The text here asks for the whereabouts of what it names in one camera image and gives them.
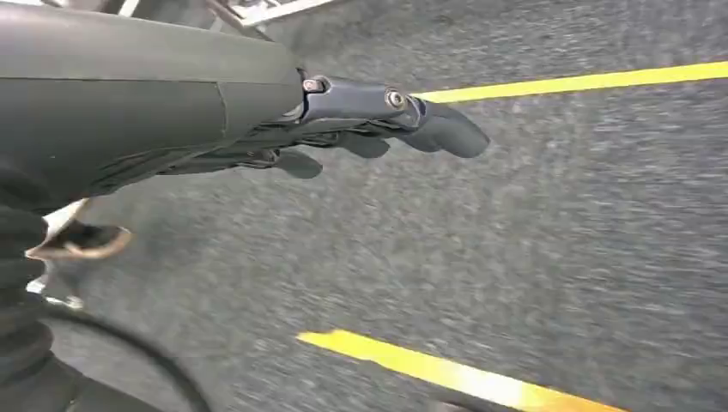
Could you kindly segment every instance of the screw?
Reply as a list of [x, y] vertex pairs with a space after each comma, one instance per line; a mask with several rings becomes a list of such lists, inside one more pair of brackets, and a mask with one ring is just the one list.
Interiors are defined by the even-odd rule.
[[323, 93], [326, 87], [320, 80], [306, 79], [303, 81], [303, 89], [308, 93]]
[[51, 296], [46, 296], [45, 301], [51, 305], [65, 306], [67, 309], [72, 311], [80, 311], [83, 309], [83, 300], [78, 296], [69, 296], [66, 300], [60, 300]]
[[388, 90], [385, 95], [387, 105], [395, 110], [402, 110], [407, 106], [407, 100], [397, 90]]

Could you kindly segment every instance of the bolt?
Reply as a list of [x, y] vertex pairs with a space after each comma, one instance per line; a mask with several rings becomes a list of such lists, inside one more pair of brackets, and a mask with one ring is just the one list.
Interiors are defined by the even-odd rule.
[[395, 110], [402, 110], [407, 106], [407, 100], [404, 98], [404, 95], [397, 90], [388, 90], [385, 98], [387, 104]]
[[303, 89], [308, 93], [323, 93], [326, 87], [320, 80], [306, 79], [303, 81]]

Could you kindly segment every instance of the yellow painted line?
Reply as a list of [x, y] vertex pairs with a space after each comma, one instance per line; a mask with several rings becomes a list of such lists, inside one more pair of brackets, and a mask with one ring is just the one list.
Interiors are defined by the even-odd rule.
[[346, 330], [301, 333], [303, 342], [523, 412], [625, 412], [588, 399], [484, 372]]
[[728, 77], [728, 61], [689, 64], [661, 69], [621, 71], [602, 75], [562, 77], [558, 79], [536, 80], [533, 82], [495, 84], [475, 88], [441, 90], [420, 93], [416, 94], [416, 96], [438, 103], [454, 103], [457, 101], [493, 99], [496, 97], [526, 96], [528, 94], [563, 93], [593, 90], [596, 88], [625, 88], [646, 84], [692, 82], [723, 77]]

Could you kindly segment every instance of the cable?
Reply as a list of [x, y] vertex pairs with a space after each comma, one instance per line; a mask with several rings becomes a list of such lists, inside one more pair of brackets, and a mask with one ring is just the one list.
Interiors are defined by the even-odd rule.
[[144, 340], [136, 333], [112, 322], [95, 317], [86, 312], [74, 311], [65, 306], [46, 304], [45, 316], [71, 324], [84, 326], [102, 335], [113, 336], [129, 347], [144, 354], [156, 364], [177, 386], [179, 392], [187, 398], [194, 412], [213, 412], [208, 398], [200, 385], [162, 348]]

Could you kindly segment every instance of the asphalt road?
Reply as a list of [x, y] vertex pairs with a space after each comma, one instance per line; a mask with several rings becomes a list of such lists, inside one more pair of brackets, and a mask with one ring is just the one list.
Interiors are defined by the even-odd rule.
[[[425, 91], [726, 60], [728, 3], [354, 0], [270, 33], [311, 70]], [[66, 269], [230, 411], [437, 392], [294, 339], [333, 328], [625, 409], [727, 410], [728, 80], [458, 107], [494, 139], [482, 158], [151, 179], [89, 217], [131, 228], [129, 250]], [[143, 361], [58, 331], [84, 372], [180, 406]]]

